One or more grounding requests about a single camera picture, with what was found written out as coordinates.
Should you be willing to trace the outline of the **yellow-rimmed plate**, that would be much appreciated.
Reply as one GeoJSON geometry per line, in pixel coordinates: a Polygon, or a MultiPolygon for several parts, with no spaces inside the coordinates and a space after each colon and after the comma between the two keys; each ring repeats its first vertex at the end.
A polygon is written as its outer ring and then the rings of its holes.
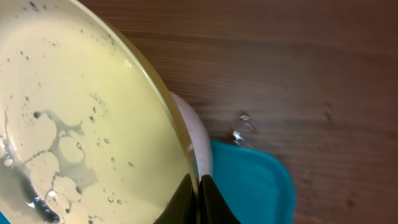
{"type": "Polygon", "coordinates": [[[120,32],[78,1],[1,2],[2,223],[154,223],[187,174],[196,197],[191,158],[120,32]]]}

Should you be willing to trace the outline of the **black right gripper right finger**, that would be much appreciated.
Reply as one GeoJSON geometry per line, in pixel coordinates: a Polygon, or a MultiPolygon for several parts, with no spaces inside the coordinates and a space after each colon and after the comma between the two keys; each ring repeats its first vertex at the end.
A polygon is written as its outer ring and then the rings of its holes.
{"type": "Polygon", "coordinates": [[[204,224],[240,224],[210,175],[201,178],[200,220],[204,224]]]}

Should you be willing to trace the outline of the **white plate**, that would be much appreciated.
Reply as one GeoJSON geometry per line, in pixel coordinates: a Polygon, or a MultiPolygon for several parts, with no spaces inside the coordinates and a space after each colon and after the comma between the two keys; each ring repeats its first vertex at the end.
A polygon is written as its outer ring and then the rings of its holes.
{"type": "Polygon", "coordinates": [[[192,141],[198,168],[198,179],[213,174],[213,155],[208,132],[198,113],[181,97],[171,92],[192,141]]]}

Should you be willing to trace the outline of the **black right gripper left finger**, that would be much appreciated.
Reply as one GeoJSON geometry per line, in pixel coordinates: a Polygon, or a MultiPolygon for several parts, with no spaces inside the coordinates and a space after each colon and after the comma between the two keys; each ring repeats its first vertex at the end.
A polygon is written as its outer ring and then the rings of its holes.
{"type": "Polygon", "coordinates": [[[154,224],[196,224],[197,210],[192,181],[187,174],[154,224]]]}

